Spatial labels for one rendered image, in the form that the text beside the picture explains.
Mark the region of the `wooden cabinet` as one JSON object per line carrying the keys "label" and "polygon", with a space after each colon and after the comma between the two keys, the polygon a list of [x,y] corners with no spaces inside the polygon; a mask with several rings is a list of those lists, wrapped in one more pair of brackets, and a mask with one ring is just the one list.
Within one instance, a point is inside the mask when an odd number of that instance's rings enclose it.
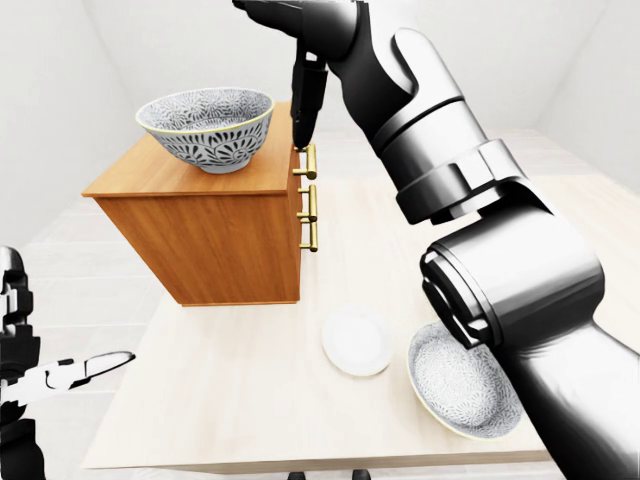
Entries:
{"label": "wooden cabinet", "polygon": [[208,174],[144,135],[83,194],[183,306],[295,303],[303,199],[287,102],[250,163]]}

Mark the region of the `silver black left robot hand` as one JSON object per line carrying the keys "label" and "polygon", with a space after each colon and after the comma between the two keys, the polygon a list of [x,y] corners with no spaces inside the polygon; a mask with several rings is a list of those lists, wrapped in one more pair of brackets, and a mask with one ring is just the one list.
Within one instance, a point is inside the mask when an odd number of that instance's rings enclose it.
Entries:
{"label": "silver black left robot hand", "polygon": [[18,421],[26,406],[50,398],[120,368],[135,359],[129,351],[115,351],[76,362],[39,362],[41,338],[28,317],[33,293],[20,253],[0,245],[0,426]]}

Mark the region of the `small white plate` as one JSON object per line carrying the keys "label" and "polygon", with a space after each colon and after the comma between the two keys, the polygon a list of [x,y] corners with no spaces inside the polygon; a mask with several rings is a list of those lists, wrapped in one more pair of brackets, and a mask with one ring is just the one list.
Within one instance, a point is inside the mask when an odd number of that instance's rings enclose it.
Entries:
{"label": "small white plate", "polygon": [[353,377],[370,377],[389,366],[394,339],[382,315],[367,307],[345,305],[324,322],[322,347],[338,370]]}

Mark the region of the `black white patterned bowl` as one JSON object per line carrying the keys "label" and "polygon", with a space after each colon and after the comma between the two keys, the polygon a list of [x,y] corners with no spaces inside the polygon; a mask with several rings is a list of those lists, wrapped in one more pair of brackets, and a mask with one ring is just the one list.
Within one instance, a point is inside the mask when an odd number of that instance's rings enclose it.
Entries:
{"label": "black white patterned bowl", "polygon": [[174,157],[226,174],[247,166],[263,146],[274,108],[274,99],[258,90],[202,88],[153,100],[135,119]]}
{"label": "black white patterned bowl", "polygon": [[465,349],[439,322],[413,335],[407,370],[422,405],[459,436],[497,441],[522,420],[522,404],[491,351]]}

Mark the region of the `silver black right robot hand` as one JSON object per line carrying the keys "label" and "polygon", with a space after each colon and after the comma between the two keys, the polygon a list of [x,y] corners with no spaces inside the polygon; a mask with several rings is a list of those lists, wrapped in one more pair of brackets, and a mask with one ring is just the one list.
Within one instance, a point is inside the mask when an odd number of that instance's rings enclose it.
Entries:
{"label": "silver black right robot hand", "polygon": [[355,2],[303,0],[232,0],[254,22],[296,39],[292,74],[293,142],[305,148],[322,108],[327,64],[344,58],[358,28]]}

